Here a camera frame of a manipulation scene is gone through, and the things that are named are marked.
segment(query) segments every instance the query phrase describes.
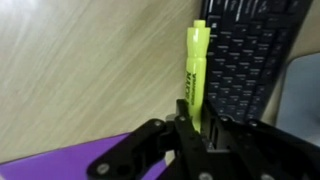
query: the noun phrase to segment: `highlighter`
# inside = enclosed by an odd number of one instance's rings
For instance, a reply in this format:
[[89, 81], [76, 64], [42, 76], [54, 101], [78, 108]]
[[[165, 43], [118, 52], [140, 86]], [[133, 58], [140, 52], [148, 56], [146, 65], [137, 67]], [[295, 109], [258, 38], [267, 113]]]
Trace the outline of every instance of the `highlighter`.
[[193, 126], [196, 131], [200, 132], [210, 28], [205, 26], [204, 20], [195, 20], [193, 25], [194, 27], [188, 28], [187, 33], [188, 59], [185, 95]]

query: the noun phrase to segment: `desk surface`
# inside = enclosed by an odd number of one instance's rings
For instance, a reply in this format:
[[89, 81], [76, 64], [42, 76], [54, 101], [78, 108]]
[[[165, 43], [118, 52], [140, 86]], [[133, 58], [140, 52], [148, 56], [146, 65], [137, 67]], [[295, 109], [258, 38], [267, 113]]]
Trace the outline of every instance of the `desk surface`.
[[[314, 1], [290, 59], [320, 50]], [[0, 1], [0, 162], [174, 112], [199, 9], [199, 0]]]

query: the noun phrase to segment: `black keyboard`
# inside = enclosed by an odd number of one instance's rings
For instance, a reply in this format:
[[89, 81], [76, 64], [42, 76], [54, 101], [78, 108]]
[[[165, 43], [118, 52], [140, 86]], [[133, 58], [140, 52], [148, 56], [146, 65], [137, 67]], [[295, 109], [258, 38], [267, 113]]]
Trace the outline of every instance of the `black keyboard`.
[[204, 0], [206, 96], [218, 114], [260, 119], [312, 0]]

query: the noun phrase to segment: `purple surface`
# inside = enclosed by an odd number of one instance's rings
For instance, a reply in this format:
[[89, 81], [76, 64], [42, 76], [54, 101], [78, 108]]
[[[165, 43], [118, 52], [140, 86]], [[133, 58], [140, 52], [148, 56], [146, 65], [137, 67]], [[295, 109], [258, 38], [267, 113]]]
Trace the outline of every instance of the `purple surface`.
[[[87, 180], [87, 166], [127, 135], [80, 144], [0, 165], [5, 180]], [[156, 164], [143, 179], [155, 179], [165, 162]]]

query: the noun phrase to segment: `highlighter cap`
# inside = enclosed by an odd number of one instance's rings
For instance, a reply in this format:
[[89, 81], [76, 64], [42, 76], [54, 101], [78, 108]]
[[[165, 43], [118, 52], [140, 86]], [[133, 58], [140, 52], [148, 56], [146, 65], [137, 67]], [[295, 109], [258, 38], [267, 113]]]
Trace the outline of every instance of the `highlighter cap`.
[[188, 56], [205, 58], [209, 45], [210, 28], [206, 27], [204, 20], [195, 20], [193, 26], [188, 28], [187, 33]]

